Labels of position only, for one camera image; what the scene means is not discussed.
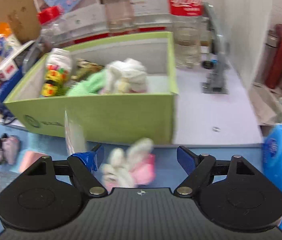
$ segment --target red bottle cap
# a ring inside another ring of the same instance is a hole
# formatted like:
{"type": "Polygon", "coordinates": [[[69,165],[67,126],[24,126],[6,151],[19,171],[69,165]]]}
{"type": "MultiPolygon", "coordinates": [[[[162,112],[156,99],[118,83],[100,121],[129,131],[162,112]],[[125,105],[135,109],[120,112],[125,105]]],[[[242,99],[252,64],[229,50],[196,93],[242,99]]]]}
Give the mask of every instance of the red bottle cap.
{"type": "Polygon", "coordinates": [[[46,8],[38,13],[38,19],[41,25],[55,20],[61,15],[60,9],[58,6],[52,6],[49,8],[46,8]]]}
{"type": "Polygon", "coordinates": [[[61,15],[61,12],[58,6],[52,6],[49,9],[52,15],[52,19],[58,18],[61,15]]]}

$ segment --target snack package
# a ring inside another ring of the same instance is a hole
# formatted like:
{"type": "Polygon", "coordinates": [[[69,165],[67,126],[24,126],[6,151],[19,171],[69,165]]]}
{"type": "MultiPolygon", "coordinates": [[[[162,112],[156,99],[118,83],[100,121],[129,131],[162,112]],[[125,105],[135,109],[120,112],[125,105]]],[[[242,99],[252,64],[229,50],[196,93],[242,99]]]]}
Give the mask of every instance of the snack package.
{"type": "Polygon", "coordinates": [[[0,57],[4,59],[20,47],[21,44],[12,32],[10,25],[0,22],[0,57]]]}

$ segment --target white rabbit plush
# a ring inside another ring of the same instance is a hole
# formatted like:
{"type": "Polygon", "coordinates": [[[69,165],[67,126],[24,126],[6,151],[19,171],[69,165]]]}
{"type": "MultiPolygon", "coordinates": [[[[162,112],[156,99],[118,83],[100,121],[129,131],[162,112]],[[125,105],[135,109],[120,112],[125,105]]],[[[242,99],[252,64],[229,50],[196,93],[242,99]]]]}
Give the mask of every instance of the white rabbit plush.
{"type": "Polygon", "coordinates": [[[141,62],[132,58],[114,61],[105,66],[105,93],[145,93],[147,73],[141,62]]]}
{"type": "Polygon", "coordinates": [[[126,152],[113,149],[108,164],[102,165],[102,183],[110,192],[114,187],[134,188],[154,180],[153,141],[148,138],[138,140],[126,152]]]}

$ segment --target clear plastic bag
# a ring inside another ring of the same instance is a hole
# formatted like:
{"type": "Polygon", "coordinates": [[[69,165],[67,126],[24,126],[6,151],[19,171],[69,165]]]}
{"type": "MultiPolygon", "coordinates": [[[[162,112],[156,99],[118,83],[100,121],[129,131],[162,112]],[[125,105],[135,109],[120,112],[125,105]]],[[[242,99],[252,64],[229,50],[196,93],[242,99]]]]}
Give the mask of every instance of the clear plastic bag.
{"type": "Polygon", "coordinates": [[[88,150],[83,127],[71,111],[65,111],[65,141],[68,155],[78,157],[92,174],[98,170],[104,158],[104,148],[97,146],[88,150]]]}

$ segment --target blue table surface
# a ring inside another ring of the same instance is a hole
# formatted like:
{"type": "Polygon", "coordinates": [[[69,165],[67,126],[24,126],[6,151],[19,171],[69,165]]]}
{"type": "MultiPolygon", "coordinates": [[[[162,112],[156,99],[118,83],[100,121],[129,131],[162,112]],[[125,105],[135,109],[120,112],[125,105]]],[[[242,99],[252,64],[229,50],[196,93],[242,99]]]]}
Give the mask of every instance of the blue table surface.
{"type": "MultiPolygon", "coordinates": [[[[53,160],[64,160],[67,158],[64,138],[32,134],[26,131],[0,125],[0,136],[3,133],[18,136],[22,144],[21,151],[17,158],[17,163],[13,166],[0,166],[0,171],[18,172],[20,162],[22,161],[25,152],[28,150],[46,153],[52,156],[53,160]]],[[[95,143],[88,143],[89,148],[92,148],[94,145],[95,143]]],[[[106,162],[109,152],[113,148],[118,147],[118,145],[105,144],[104,147],[104,162],[106,162]]],[[[187,174],[177,162],[176,150],[176,148],[154,149],[153,154],[155,154],[156,178],[151,184],[147,185],[147,187],[170,187],[173,191],[187,177],[187,174]]],[[[233,155],[239,154],[246,158],[257,169],[261,170],[262,168],[262,156],[260,148],[192,148],[191,150],[196,154],[207,153],[213,155],[219,160],[230,160],[233,155]]],[[[101,181],[101,175],[102,174],[100,172],[95,173],[95,176],[99,181],[101,181]]],[[[57,176],[57,178],[70,183],[69,178],[66,176],[57,176]]],[[[215,177],[215,181],[224,178],[225,176],[218,176],[215,177]]]]}

